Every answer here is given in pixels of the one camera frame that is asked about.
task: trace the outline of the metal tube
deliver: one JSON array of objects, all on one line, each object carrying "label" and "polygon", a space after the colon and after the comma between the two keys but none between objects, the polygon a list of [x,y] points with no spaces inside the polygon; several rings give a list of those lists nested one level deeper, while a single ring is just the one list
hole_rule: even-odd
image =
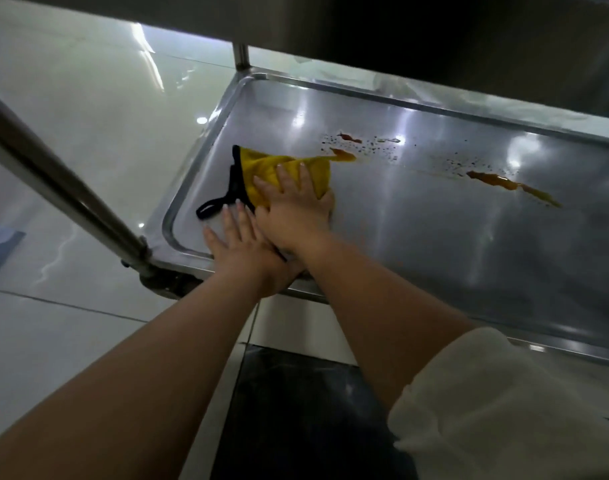
[{"label": "metal tube", "polygon": [[138,273],[154,274],[147,245],[1,100],[0,164]]},{"label": "metal tube", "polygon": [[252,65],[249,62],[249,46],[244,43],[232,44],[234,46],[234,62],[236,70],[246,70]]}]

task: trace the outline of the liquid spill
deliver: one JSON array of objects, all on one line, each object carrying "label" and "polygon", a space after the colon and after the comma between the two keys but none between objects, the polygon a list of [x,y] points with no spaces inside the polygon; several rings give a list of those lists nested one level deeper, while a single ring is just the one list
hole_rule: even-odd
[{"label": "liquid spill", "polygon": [[351,137],[351,135],[348,135],[348,134],[340,133],[338,136],[340,136],[343,140],[346,140],[346,141],[353,141],[354,143],[362,143],[361,139]]},{"label": "liquid spill", "polygon": [[334,162],[354,162],[356,161],[356,155],[353,153],[346,152],[345,150],[341,150],[340,148],[331,148],[334,157],[325,157]]},{"label": "liquid spill", "polygon": [[562,204],[555,201],[553,197],[551,197],[551,195],[547,192],[542,192],[541,190],[534,189],[529,185],[514,182],[513,180],[509,180],[506,177],[501,177],[495,173],[479,173],[477,171],[468,171],[466,174],[469,176],[469,178],[474,178],[488,185],[499,185],[500,187],[503,187],[507,190],[517,190],[518,188],[520,188],[526,193],[531,194],[534,197],[543,200],[547,203],[550,203],[554,207],[562,207]]}]

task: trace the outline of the yellow towel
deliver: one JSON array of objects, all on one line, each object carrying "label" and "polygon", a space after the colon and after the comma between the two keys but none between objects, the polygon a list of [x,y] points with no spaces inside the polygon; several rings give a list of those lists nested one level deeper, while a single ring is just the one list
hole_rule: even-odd
[{"label": "yellow towel", "polygon": [[250,150],[249,148],[240,148],[240,161],[243,167],[245,190],[249,200],[255,207],[262,206],[269,208],[269,201],[253,185],[253,177],[258,175],[262,180],[280,188],[278,176],[276,175],[276,166],[278,164],[281,164],[287,170],[287,173],[291,175],[291,178],[300,186],[300,170],[298,166],[301,162],[304,162],[309,170],[315,194],[318,198],[321,198],[329,190],[329,178],[331,177],[331,165],[329,162],[352,162],[356,159],[353,154],[338,148],[332,148],[331,151],[335,156],[295,159],[293,157],[268,155],[267,153]]}]

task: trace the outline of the right hand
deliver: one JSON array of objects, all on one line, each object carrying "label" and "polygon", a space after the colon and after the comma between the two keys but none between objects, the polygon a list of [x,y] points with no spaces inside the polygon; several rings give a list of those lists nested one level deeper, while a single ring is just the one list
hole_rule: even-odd
[{"label": "right hand", "polygon": [[278,248],[298,255],[300,245],[316,235],[329,232],[329,215],[333,209],[333,192],[318,200],[309,170],[300,164],[300,188],[281,165],[276,174],[282,192],[259,177],[253,183],[271,203],[271,208],[256,208],[258,226]]}]

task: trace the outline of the rolled-up sleeve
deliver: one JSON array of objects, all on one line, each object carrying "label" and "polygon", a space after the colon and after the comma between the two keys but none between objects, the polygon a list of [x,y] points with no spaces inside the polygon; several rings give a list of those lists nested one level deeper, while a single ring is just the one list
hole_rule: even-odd
[{"label": "rolled-up sleeve", "polygon": [[422,480],[609,479],[609,421],[492,328],[438,353],[388,425]]}]

